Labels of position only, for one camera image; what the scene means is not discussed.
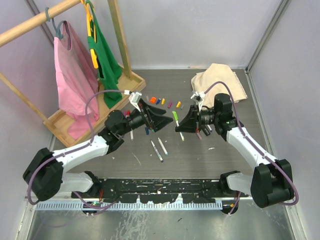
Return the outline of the orange highlighter cap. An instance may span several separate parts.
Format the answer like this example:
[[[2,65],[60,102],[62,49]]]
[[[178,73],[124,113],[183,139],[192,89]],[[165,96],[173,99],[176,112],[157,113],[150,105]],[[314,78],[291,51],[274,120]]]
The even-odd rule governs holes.
[[[150,102],[154,104],[154,103],[156,102],[156,100],[157,100],[157,99],[156,99],[155,97],[152,97],[152,98],[150,99]]]

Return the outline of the orange black highlighter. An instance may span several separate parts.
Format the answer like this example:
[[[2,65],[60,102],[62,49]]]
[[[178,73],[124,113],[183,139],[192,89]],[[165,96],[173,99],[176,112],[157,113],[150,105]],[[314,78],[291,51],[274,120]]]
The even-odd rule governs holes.
[[[203,132],[206,136],[209,136],[211,134],[210,130],[207,127],[203,128]]]

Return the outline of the white grey marker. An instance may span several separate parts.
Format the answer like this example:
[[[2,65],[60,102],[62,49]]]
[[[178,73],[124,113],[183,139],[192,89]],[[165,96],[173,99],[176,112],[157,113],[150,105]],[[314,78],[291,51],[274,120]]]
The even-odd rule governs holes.
[[[133,141],[134,140],[134,133],[133,130],[130,131],[130,140]]]

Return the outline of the teal cap marker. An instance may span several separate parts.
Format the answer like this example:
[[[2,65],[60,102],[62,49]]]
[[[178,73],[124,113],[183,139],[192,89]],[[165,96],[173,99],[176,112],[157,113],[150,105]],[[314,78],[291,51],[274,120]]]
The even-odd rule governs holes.
[[[159,137],[158,137],[157,139],[158,139],[158,142],[159,142],[159,144],[160,144],[160,146],[161,146],[161,148],[162,148],[162,150],[163,150],[164,154],[165,154],[166,156],[168,156],[168,155],[169,155],[169,153],[168,153],[168,151],[167,151],[167,149],[166,149],[165,145],[163,144],[162,140],[161,140]]]

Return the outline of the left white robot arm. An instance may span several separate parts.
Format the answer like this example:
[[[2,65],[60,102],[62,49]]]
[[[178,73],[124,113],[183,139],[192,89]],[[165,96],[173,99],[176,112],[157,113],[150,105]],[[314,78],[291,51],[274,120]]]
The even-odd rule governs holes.
[[[142,99],[128,116],[120,110],[109,113],[104,128],[92,139],[58,151],[40,149],[23,174],[28,193],[44,202],[58,193],[74,193],[95,198],[103,191],[102,182],[90,171],[70,170],[94,158],[113,153],[123,143],[123,136],[145,126],[157,132],[173,122],[166,111],[148,105]]]

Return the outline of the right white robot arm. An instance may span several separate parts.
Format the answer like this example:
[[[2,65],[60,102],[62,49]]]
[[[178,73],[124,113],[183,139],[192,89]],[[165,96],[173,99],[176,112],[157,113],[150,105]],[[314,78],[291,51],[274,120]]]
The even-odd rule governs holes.
[[[286,159],[278,160],[261,147],[248,133],[233,113],[233,102],[226,93],[214,97],[214,106],[204,106],[204,92],[192,92],[191,105],[185,118],[178,123],[176,132],[198,133],[207,136],[208,125],[228,144],[233,146],[253,170],[252,175],[245,175],[234,170],[221,174],[218,189],[225,197],[235,192],[251,196],[260,208],[282,204],[295,197],[292,168]]]

